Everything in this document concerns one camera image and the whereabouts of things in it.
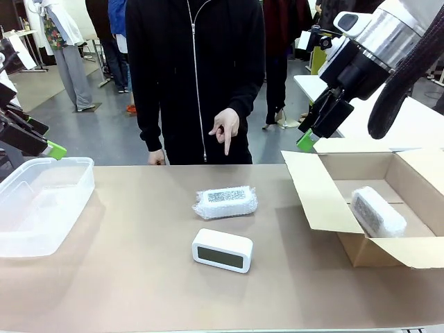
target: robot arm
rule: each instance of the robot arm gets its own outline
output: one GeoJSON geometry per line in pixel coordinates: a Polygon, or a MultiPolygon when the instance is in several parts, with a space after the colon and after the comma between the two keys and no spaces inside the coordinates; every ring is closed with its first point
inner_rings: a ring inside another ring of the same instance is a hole
{"type": "Polygon", "coordinates": [[[305,133],[299,148],[308,151],[319,138],[333,135],[353,111],[350,101],[368,99],[383,83],[368,130],[376,139],[385,136],[407,90],[444,53],[444,0],[425,2],[386,0],[372,15],[341,12],[334,21],[340,37],[312,28],[307,49],[327,49],[319,76],[328,88],[299,127],[305,133]]]}
{"type": "Polygon", "coordinates": [[[66,155],[66,149],[44,138],[49,127],[32,119],[23,110],[11,103],[17,91],[14,85],[2,72],[12,61],[17,52],[9,60],[0,53],[0,142],[13,146],[31,156],[48,155],[59,160],[66,155]]]}

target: black hoodie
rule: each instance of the black hoodie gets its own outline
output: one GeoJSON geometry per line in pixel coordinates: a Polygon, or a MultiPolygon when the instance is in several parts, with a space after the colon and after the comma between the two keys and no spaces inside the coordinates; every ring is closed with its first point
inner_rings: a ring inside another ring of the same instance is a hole
{"type": "Polygon", "coordinates": [[[190,0],[194,52],[187,0],[128,0],[128,56],[141,138],[149,151],[161,149],[161,109],[172,164],[251,163],[246,117],[264,80],[262,7],[258,0],[198,1],[190,0]],[[226,108],[241,122],[229,156],[208,135],[226,108]]]}

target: red jacket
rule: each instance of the red jacket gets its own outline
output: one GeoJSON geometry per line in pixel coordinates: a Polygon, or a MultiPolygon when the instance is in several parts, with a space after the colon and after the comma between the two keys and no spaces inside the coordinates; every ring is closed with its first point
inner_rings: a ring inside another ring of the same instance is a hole
{"type": "Polygon", "coordinates": [[[264,0],[267,56],[281,56],[303,30],[311,28],[307,0],[264,0]]]}

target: person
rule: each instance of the person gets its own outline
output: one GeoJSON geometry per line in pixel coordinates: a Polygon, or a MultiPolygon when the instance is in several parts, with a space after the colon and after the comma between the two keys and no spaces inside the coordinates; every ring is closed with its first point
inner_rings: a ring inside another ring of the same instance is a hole
{"type": "Polygon", "coordinates": [[[84,42],[77,24],[58,0],[33,0],[33,3],[40,15],[42,35],[46,37],[46,53],[54,55],[69,99],[76,106],[77,112],[95,108],[77,48],[78,44],[84,42]]]}
{"type": "Polygon", "coordinates": [[[119,51],[116,40],[111,34],[108,0],[85,0],[85,4],[89,18],[103,47],[117,91],[120,94],[128,93],[128,67],[123,54],[119,51]]]}
{"type": "MultiPolygon", "coordinates": [[[[125,11],[127,0],[109,0],[108,1],[108,16],[110,18],[111,34],[114,35],[117,47],[123,54],[125,61],[128,63],[128,47],[126,45],[126,27],[125,27],[125,11]]],[[[136,107],[133,95],[133,84],[131,81],[130,67],[128,68],[128,86],[126,91],[130,92],[130,104],[126,107],[126,111],[131,114],[136,114],[136,107]]]]}
{"type": "Polygon", "coordinates": [[[285,80],[291,43],[311,28],[307,0],[264,0],[266,31],[266,130],[283,118],[285,80]]]}
{"type": "Polygon", "coordinates": [[[251,164],[247,116],[265,77],[259,1],[130,0],[126,28],[148,163],[165,164],[162,133],[170,164],[251,164]]]}

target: white table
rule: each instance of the white table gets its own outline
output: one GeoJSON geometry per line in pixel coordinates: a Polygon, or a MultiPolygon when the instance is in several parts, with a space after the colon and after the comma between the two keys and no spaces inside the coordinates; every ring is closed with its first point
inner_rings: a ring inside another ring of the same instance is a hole
{"type": "MultiPolygon", "coordinates": [[[[327,88],[327,84],[315,75],[297,75],[294,76],[294,80],[311,101],[315,101],[327,88]]],[[[359,99],[351,101],[350,104],[355,107],[355,111],[339,126],[338,133],[342,137],[373,140],[368,134],[367,124],[382,89],[383,87],[380,87],[367,101],[359,99]]],[[[392,151],[426,147],[444,148],[444,117],[415,99],[407,97],[395,123],[380,141],[392,151]]]]}
{"type": "Polygon", "coordinates": [[[40,53],[39,46],[37,45],[37,42],[35,42],[35,38],[34,38],[34,34],[35,33],[37,33],[36,30],[29,30],[29,31],[15,31],[15,32],[8,31],[8,32],[3,34],[4,38],[9,38],[9,37],[11,37],[13,35],[16,35],[20,39],[22,39],[22,38],[25,39],[26,41],[25,41],[24,45],[28,49],[28,51],[30,51],[31,54],[33,55],[33,59],[34,59],[35,63],[38,64],[39,63],[38,60],[40,60],[39,68],[23,69],[22,73],[42,73],[42,72],[46,73],[49,70],[49,69],[43,67],[42,54],[40,53]],[[37,49],[37,54],[38,54],[38,57],[39,57],[38,59],[37,59],[37,56],[35,55],[33,46],[29,42],[29,38],[28,38],[29,35],[32,35],[33,38],[34,38],[35,48],[37,49]]]}

